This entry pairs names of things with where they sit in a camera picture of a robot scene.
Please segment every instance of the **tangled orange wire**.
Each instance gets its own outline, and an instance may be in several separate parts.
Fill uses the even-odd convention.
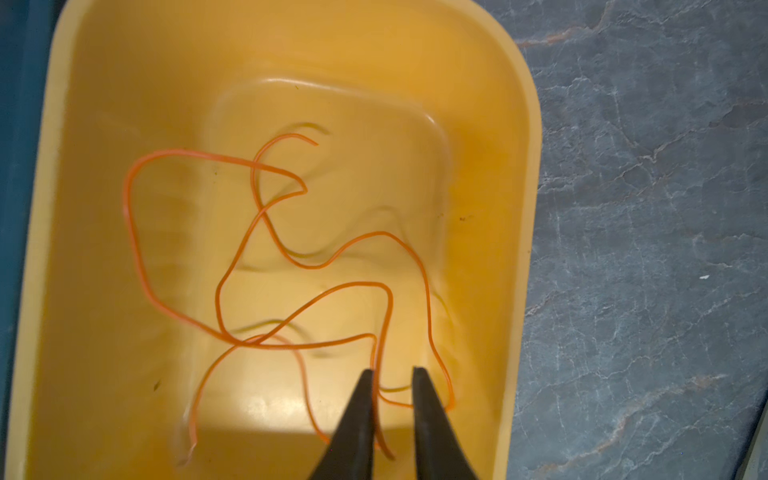
[[[427,277],[427,272],[424,267],[424,264],[422,263],[422,261],[419,259],[419,256],[411,247],[409,247],[405,242],[403,242],[398,237],[396,237],[395,235],[389,232],[376,231],[376,232],[366,233],[364,235],[361,235],[359,237],[356,237],[350,240],[349,242],[342,245],[328,260],[326,260],[325,262],[319,265],[305,265],[303,263],[299,263],[296,259],[294,259],[291,256],[290,252],[287,250],[287,248],[283,245],[282,241],[280,241],[280,238],[278,237],[277,232],[275,231],[274,225],[272,224],[272,221],[267,215],[267,211],[270,208],[277,205],[278,203],[282,202],[283,200],[287,200],[292,197],[298,197],[299,195],[304,195],[309,192],[309,189],[307,188],[304,181],[296,174],[291,173],[282,168],[272,167],[270,165],[261,163],[262,156],[267,152],[267,150],[270,149],[270,147],[272,147],[277,142],[285,140],[287,138],[296,138],[301,141],[305,141],[310,145],[317,146],[317,143],[315,141],[313,141],[308,137],[305,137],[304,135],[283,134],[275,137],[271,141],[267,142],[263,147],[261,147],[252,161],[244,160],[242,158],[227,157],[227,156],[218,155],[218,154],[208,154],[205,152],[192,151],[192,150],[186,150],[186,149],[160,150],[139,158],[133,164],[131,169],[128,171],[127,176],[125,177],[125,182],[123,186],[123,216],[127,224],[128,233],[129,233],[130,242],[131,242],[131,250],[134,256],[134,263],[136,266],[136,271],[138,272],[139,280],[141,282],[141,288],[144,291],[144,294],[150,300],[152,305],[155,308],[157,308],[157,310],[159,310],[161,313],[171,318],[180,320],[184,323],[188,323],[192,326],[195,326],[198,329],[203,330],[205,333],[211,335],[212,337],[231,345],[231,347],[227,351],[225,351],[221,356],[219,356],[219,358],[217,358],[216,361],[213,364],[211,364],[210,367],[208,367],[208,370],[205,372],[202,380],[200,381],[200,385],[197,387],[197,391],[195,393],[194,400],[190,408],[189,418],[188,418],[190,452],[194,449],[195,445],[197,444],[197,410],[198,410],[198,406],[200,405],[200,399],[202,397],[205,385],[208,379],[210,378],[211,374],[213,373],[213,371],[216,369],[216,367],[219,366],[219,364],[221,364],[221,362],[225,358],[227,358],[233,351],[235,351],[240,347],[253,348],[253,349],[265,349],[265,350],[290,350],[293,352],[294,356],[296,357],[296,361],[299,363],[299,370],[301,373],[302,387],[304,392],[304,400],[306,402],[306,411],[310,418],[310,422],[312,423],[312,427],[314,428],[317,435],[326,444],[329,443],[328,436],[325,435],[320,430],[319,426],[317,425],[317,421],[315,420],[315,416],[312,412],[309,387],[308,387],[308,381],[307,381],[307,375],[306,375],[306,366],[304,364],[304,360],[300,351],[304,349],[318,349],[318,348],[323,348],[327,346],[338,346],[338,345],[343,345],[346,343],[351,343],[351,342],[355,342],[357,340],[362,340],[362,339],[371,339],[373,345],[371,349],[370,362],[371,362],[371,368],[373,369],[373,405],[374,405],[373,411],[374,411],[374,423],[375,423],[375,430],[376,430],[376,441],[378,443],[378,446],[381,448],[382,452],[384,453],[384,455],[386,455],[386,457],[389,459],[394,459],[394,455],[392,451],[389,449],[389,447],[387,446],[386,440],[384,439],[384,435],[382,432],[381,422],[379,420],[378,399],[381,399],[384,402],[387,402],[395,406],[412,408],[412,405],[407,403],[402,403],[402,402],[395,402],[393,400],[387,399],[383,395],[384,392],[398,392],[398,391],[406,390],[408,389],[407,386],[401,387],[401,388],[387,389],[380,385],[380,373],[382,368],[384,345],[386,343],[386,335],[389,328],[389,321],[391,320],[391,317],[392,317],[392,308],[394,305],[394,295],[392,294],[392,290],[387,285],[380,282],[366,282],[366,281],[349,282],[349,283],[343,283],[341,285],[337,285],[333,288],[326,290],[320,295],[315,296],[307,303],[304,303],[304,305],[302,305],[299,309],[297,309],[295,312],[288,315],[286,319],[279,322],[270,322],[270,323],[277,323],[277,325],[274,328],[272,328],[268,333],[251,336],[250,338],[247,338],[245,340],[238,339],[235,336],[233,336],[224,325],[223,315],[221,313],[221,291],[225,283],[229,279],[231,273],[234,271],[235,266],[240,261],[240,258],[243,256],[243,252],[245,251],[246,245],[248,244],[248,241],[250,239],[251,234],[253,233],[253,230],[256,228],[256,226],[261,220],[263,220],[264,224],[266,225],[266,228],[269,231],[269,234],[272,237],[272,240],[274,241],[275,246],[277,247],[279,252],[283,255],[283,257],[285,257],[294,266],[297,266],[305,270],[319,270],[329,266],[331,263],[333,263],[334,260],[339,258],[339,256],[342,253],[344,253],[345,250],[349,249],[355,243],[358,243],[373,237],[387,237],[397,242],[397,244],[400,245],[408,253],[408,255],[410,255],[411,258],[413,258],[414,263],[419,268],[419,271],[422,274],[422,278],[424,280],[424,289],[426,292],[426,319],[427,319],[427,337],[429,340],[429,346],[432,349],[432,353],[434,354],[435,359],[437,360],[437,363],[440,365],[440,369],[442,370],[442,373],[445,376],[445,381],[448,386],[448,401],[445,404],[445,410],[448,411],[452,409],[455,404],[455,396],[453,392],[451,377],[448,373],[448,369],[446,369],[445,364],[442,361],[442,358],[440,357],[440,354],[438,353],[437,347],[435,346],[435,340],[432,338],[432,304],[430,301],[431,293],[429,290],[429,279]],[[214,295],[214,305],[216,310],[216,319],[219,326],[218,330],[215,330],[209,327],[208,325],[198,320],[195,320],[181,312],[173,310],[168,305],[163,303],[163,301],[160,300],[157,297],[157,295],[155,295],[155,293],[151,288],[147,271],[146,271],[146,268],[144,267],[144,261],[142,260],[141,245],[137,237],[136,223],[134,221],[133,210],[131,209],[131,188],[133,186],[134,179],[136,178],[138,173],[141,171],[141,169],[145,165],[159,158],[174,157],[174,156],[192,157],[196,159],[220,162],[224,164],[240,165],[243,167],[248,167],[250,169],[250,189],[253,194],[253,200],[256,203],[258,211],[253,221],[250,223],[250,225],[246,229],[246,232],[243,235],[243,239],[240,241],[240,245],[238,246],[237,251],[234,254],[234,258],[232,259],[232,262],[227,268],[226,273],[221,277],[221,280],[216,288],[216,293]],[[289,194],[285,194],[281,197],[271,200],[267,204],[263,204],[261,200],[260,192],[259,192],[259,182],[258,182],[258,175],[259,175],[259,172],[261,171],[270,172],[273,174],[279,174],[279,175],[283,175],[284,177],[291,178],[299,184],[300,190],[289,193]],[[288,325],[292,320],[298,317],[298,315],[300,315],[305,310],[309,309],[312,305],[320,301],[322,298],[334,292],[338,292],[340,290],[344,290],[352,287],[360,287],[360,286],[378,288],[383,290],[384,293],[387,295],[387,308],[384,314],[384,320],[382,322],[381,332],[379,333],[378,337],[374,333],[360,333],[359,335],[354,335],[344,339],[338,339],[338,340],[333,340],[328,342],[295,344],[295,343],[291,343],[290,341],[283,338],[282,336],[277,335],[277,333],[283,327]],[[279,343],[265,343],[268,339],[275,339]]]

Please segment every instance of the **blue surface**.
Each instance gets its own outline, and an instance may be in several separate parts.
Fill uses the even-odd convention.
[[[0,452],[5,435],[48,52],[64,0],[0,0]]]

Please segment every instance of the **yellow tub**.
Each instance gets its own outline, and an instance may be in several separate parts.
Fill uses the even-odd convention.
[[[520,52],[467,0],[70,0],[51,51],[12,391],[7,478],[305,478],[313,434],[289,353],[241,349],[200,406],[185,466],[184,416],[226,346],[154,310],[121,217],[134,160],[187,147],[266,162],[310,193],[272,212],[285,244],[318,263],[388,230],[426,264],[435,341],[452,374],[450,413],[481,478],[504,478],[531,249],[541,118]],[[262,175],[265,197],[293,188]],[[167,303],[215,326],[214,288],[255,213],[247,169],[171,158],[137,179],[144,261]],[[371,240],[333,267],[281,260],[259,229],[223,292],[229,327],[283,318],[326,288],[395,294],[382,381],[413,365],[445,382],[426,340],[419,271]],[[339,293],[287,330],[296,341],[378,332],[385,299]],[[369,345],[305,355],[320,426],[332,432]],[[394,395],[408,401],[409,394]],[[382,407],[413,478],[412,413]]]

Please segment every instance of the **orange string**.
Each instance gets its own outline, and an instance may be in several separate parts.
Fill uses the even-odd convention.
[[[198,386],[197,391],[195,393],[192,405],[190,407],[190,415],[189,415],[189,422],[188,422],[189,437],[190,437],[190,451],[191,449],[194,449],[195,445],[197,444],[197,410],[200,405],[200,400],[202,398],[202,393],[205,388],[205,385],[207,384],[208,379],[212,375],[213,371],[217,368],[217,366],[219,366],[221,362],[225,358],[227,358],[234,350],[240,347],[267,349],[267,350],[290,350],[293,352],[294,356],[296,357],[296,361],[299,363],[299,371],[302,379],[302,388],[303,388],[304,400],[306,403],[307,415],[309,416],[310,422],[312,423],[312,427],[317,433],[317,435],[325,443],[328,443],[329,442],[328,436],[325,435],[320,430],[315,420],[315,416],[312,412],[312,407],[310,404],[308,379],[306,374],[306,365],[303,361],[303,357],[301,356],[300,350],[317,349],[317,348],[323,348],[327,346],[338,346],[346,343],[355,342],[356,340],[370,338],[373,341],[370,362],[371,362],[371,368],[373,369],[372,394],[373,394],[374,422],[376,427],[375,429],[376,440],[377,440],[378,446],[382,449],[382,452],[384,453],[384,455],[386,455],[390,459],[393,459],[394,455],[392,454],[391,450],[389,450],[389,447],[386,444],[386,440],[384,439],[384,435],[382,432],[382,428],[379,420],[379,407],[378,407],[377,398],[380,398],[384,402],[387,402],[389,404],[396,405],[396,406],[404,406],[404,407],[412,408],[412,405],[407,403],[402,403],[402,402],[395,402],[393,400],[387,399],[382,394],[383,392],[401,392],[401,391],[407,390],[409,386],[403,386],[399,388],[386,388],[380,385],[380,373],[382,368],[384,347],[386,344],[387,332],[389,330],[389,322],[392,318],[392,308],[394,306],[394,296],[392,294],[392,290],[387,285],[380,282],[358,281],[358,282],[344,283],[344,284],[335,286],[333,288],[326,290],[320,295],[315,296],[309,302],[305,303],[299,309],[297,309],[294,313],[291,313],[288,317],[286,317],[286,319],[276,322],[277,326],[271,329],[268,333],[251,336],[250,338],[245,340],[240,340],[235,336],[233,336],[224,325],[223,314],[221,312],[221,291],[225,283],[229,279],[231,273],[234,271],[236,265],[240,261],[240,258],[243,256],[243,252],[245,251],[246,245],[250,240],[250,236],[253,233],[253,230],[256,228],[257,224],[260,222],[260,220],[264,221],[266,228],[269,231],[270,236],[272,237],[272,240],[274,241],[275,245],[277,246],[277,249],[280,251],[283,257],[285,257],[294,266],[297,266],[305,270],[319,270],[319,269],[325,268],[326,266],[329,266],[342,253],[344,253],[344,251],[349,249],[355,243],[358,243],[373,237],[388,237],[394,240],[395,242],[397,242],[397,244],[400,245],[410,255],[411,258],[413,258],[414,262],[419,268],[419,271],[422,274],[422,278],[424,280],[424,287],[426,291],[427,337],[429,340],[429,346],[432,349],[432,353],[435,356],[435,359],[440,365],[440,369],[442,370],[443,376],[445,377],[445,381],[448,386],[449,400],[445,405],[445,410],[448,411],[452,409],[455,405],[455,395],[453,391],[453,384],[451,382],[448,369],[445,367],[445,364],[439,355],[437,347],[435,346],[435,341],[432,336],[432,305],[431,305],[431,294],[429,289],[429,278],[427,277],[427,272],[426,272],[426,268],[424,267],[424,264],[422,263],[421,259],[419,259],[419,256],[411,247],[409,247],[406,243],[404,243],[398,237],[396,237],[395,235],[392,235],[389,232],[376,231],[376,232],[366,233],[364,235],[361,235],[359,237],[356,237],[350,240],[349,242],[342,245],[327,261],[321,264],[306,265],[296,261],[291,256],[288,249],[285,247],[285,245],[282,243],[282,241],[278,237],[277,232],[275,231],[274,225],[272,224],[271,219],[267,215],[267,211],[271,207],[274,207],[276,204],[278,204],[283,200],[287,200],[292,197],[298,197],[299,195],[304,195],[309,192],[309,189],[307,188],[304,181],[297,175],[289,172],[288,170],[284,170],[278,167],[271,167],[269,165],[265,165],[261,163],[262,156],[269,150],[270,147],[272,147],[277,142],[281,140],[285,140],[287,138],[297,138],[313,146],[317,145],[315,141],[301,134],[284,134],[284,135],[275,137],[274,139],[269,141],[267,144],[265,144],[263,147],[261,147],[261,149],[259,149],[258,153],[256,154],[255,158],[252,161],[248,161],[248,160],[244,160],[236,157],[228,157],[228,156],[219,155],[219,154],[208,154],[204,152],[191,151],[186,149],[169,149],[169,150],[156,151],[154,153],[145,155],[144,157],[141,157],[140,159],[138,159],[134,163],[134,165],[131,167],[131,169],[128,171],[127,176],[125,178],[124,187],[123,187],[123,215],[128,228],[128,233],[129,233],[129,238],[131,243],[131,252],[133,253],[133,257],[134,257],[134,265],[136,267],[136,271],[138,272],[141,288],[144,291],[144,295],[150,300],[150,302],[154,305],[155,308],[157,308],[160,312],[164,313],[165,315],[170,316],[171,318],[178,319],[182,322],[188,323],[192,326],[195,326],[198,329],[203,330],[205,333],[211,335],[212,337],[231,345],[231,347],[227,351],[225,351],[210,365],[208,370],[203,375],[203,378],[200,381],[200,385]],[[216,161],[216,162],[225,163],[225,164],[240,165],[244,167],[249,167],[251,170],[250,186],[253,194],[253,199],[256,202],[258,211],[257,211],[257,215],[254,217],[253,221],[248,226],[245,234],[243,235],[243,239],[240,241],[240,245],[237,248],[234,258],[232,259],[232,262],[227,268],[226,273],[222,276],[220,282],[217,285],[216,293],[214,296],[214,305],[216,310],[217,323],[219,326],[218,331],[210,328],[209,326],[205,325],[202,322],[199,322],[198,320],[195,320],[187,315],[184,315],[181,312],[173,310],[168,305],[163,303],[162,300],[160,300],[157,297],[157,295],[154,294],[154,291],[151,289],[147,271],[144,266],[144,261],[142,260],[141,247],[140,247],[139,239],[137,237],[133,210],[131,209],[131,188],[133,186],[133,182],[136,176],[145,165],[159,158],[171,157],[171,156],[185,156],[185,157],[192,157],[192,158],[197,158],[202,160]],[[285,194],[281,197],[275,198],[274,200],[268,202],[267,204],[263,204],[260,198],[259,185],[258,185],[258,174],[261,171],[267,171],[270,173],[283,175],[284,177],[288,177],[295,180],[300,186],[300,191],[295,191],[289,194]],[[381,332],[379,333],[380,338],[377,338],[376,335],[373,333],[362,333],[359,335],[347,337],[345,339],[338,339],[338,340],[333,340],[328,342],[294,344],[284,339],[283,337],[277,335],[277,333],[282,328],[287,326],[298,315],[306,311],[315,303],[319,302],[321,299],[337,291],[351,288],[354,286],[367,286],[367,287],[380,288],[381,290],[384,290],[384,292],[386,293],[387,308],[386,308],[386,313],[384,315],[384,320],[382,322]],[[264,343],[270,338],[274,338],[278,340],[279,342],[281,342],[281,344]]]

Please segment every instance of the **marble countertop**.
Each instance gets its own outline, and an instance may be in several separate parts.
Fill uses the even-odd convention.
[[[768,2],[480,3],[544,123],[508,477],[732,478],[768,392]]]

